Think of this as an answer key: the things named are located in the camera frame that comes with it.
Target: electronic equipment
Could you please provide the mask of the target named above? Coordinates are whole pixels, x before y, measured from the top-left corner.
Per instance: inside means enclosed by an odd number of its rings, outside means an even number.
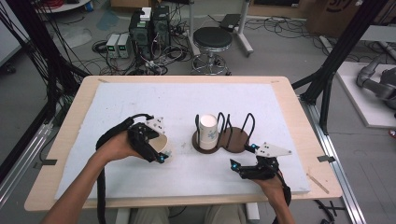
[[[220,28],[232,32],[233,28],[238,24],[241,14],[227,14],[220,23]]]
[[[129,58],[132,52],[131,37],[128,34],[122,34],[117,43],[119,54],[121,58]]]
[[[141,21],[151,20],[151,7],[142,7],[142,11],[140,12],[140,20]]]
[[[120,35],[111,35],[111,37],[107,40],[106,48],[109,58],[118,58],[119,48],[117,48],[117,43],[119,42]]]
[[[154,41],[163,49],[171,45],[169,6],[155,7],[152,15],[155,38]]]
[[[151,61],[152,25],[151,21],[141,21],[140,12],[136,11],[131,18],[129,33],[133,41],[132,48],[136,56]]]

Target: white cup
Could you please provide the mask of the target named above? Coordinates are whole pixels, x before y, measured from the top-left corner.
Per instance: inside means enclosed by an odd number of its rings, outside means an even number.
[[[206,150],[214,148],[219,138],[218,119],[211,114],[202,115],[199,120],[199,131],[200,139],[197,139],[199,147]]]
[[[168,158],[165,160],[165,163],[169,163],[175,158],[176,156],[175,149],[173,148],[172,144],[169,142],[169,139],[166,137],[166,135],[160,133],[160,136],[150,139],[148,143],[158,153],[161,152],[168,156]]]

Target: wooden table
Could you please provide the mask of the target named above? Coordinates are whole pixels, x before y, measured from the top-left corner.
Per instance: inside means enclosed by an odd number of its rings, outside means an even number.
[[[64,165],[70,148],[78,136],[96,89],[103,82],[118,83],[263,83],[271,84],[281,107],[291,138],[298,151],[311,191],[293,195],[293,200],[341,197],[338,181],[327,162],[319,162],[324,153],[301,105],[285,77],[86,77],[70,107],[64,123],[56,137],[47,159],[57,160],[54,166],[43,166],[26,200],[28,211],[46,211],[55,203],[54,195],[63,175]],[[266,201],[261,195],[190,196],[177,198],[139,198],[107,200],[108,207],[144,207],[162,205],[190,205],[212,203],[251,203]],[[84,208],[96,207],[96,201],[87,201]]]

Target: black stool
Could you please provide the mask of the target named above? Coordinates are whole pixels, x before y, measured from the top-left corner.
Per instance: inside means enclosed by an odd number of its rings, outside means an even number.
[[[230,33],[219,27],[203,27],[196,30],[192,40],[201,54],[192,59],[192,71],[206,75],[227,72],[225,60],[213,52],[224,51],[231,46],[233,38]]]

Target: white bracket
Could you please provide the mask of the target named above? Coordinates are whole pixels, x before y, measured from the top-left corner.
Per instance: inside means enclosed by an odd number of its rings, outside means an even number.
[[[146,120],[146,125],[157,133],[165,134],[165,128],[163,127],[163,117],[157,119]]]
[[[264,142],[258,149],[256,149],[256,156],[261,157],[278,157],[291,155],[291,151],[283,147],[277,147],[275,145]]]

